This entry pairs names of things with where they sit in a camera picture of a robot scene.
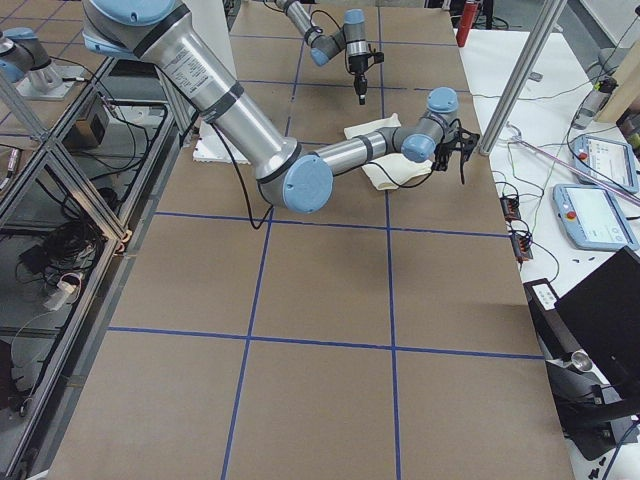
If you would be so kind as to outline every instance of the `red cylinder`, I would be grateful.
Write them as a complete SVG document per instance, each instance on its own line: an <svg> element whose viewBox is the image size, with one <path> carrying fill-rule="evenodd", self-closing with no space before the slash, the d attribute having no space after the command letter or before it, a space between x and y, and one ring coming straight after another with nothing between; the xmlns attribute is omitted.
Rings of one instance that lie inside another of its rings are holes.
<svg viewBox="0 0 640 480"><path fill-rule="evenodd" d="M459 47L464 47L467 43L467 37L469 36L469 30L473 27L473 22L476 18L476 11L478 10L478 4L475 0L467 0L464 4L464 10L462 10L462 18L458 24L458 33L456 34L456 41Z"/></svg>

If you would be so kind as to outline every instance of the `computer monitor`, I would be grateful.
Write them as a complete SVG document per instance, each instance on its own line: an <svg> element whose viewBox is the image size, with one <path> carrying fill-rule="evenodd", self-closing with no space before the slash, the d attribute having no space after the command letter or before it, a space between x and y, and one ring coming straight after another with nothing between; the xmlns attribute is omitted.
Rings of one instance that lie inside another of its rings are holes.
<svg viewBox="0 0 640 480"><path fill-rule="evenodd" d="M621 248L556 309L620 397L640 396L640 258Z"/></svg>

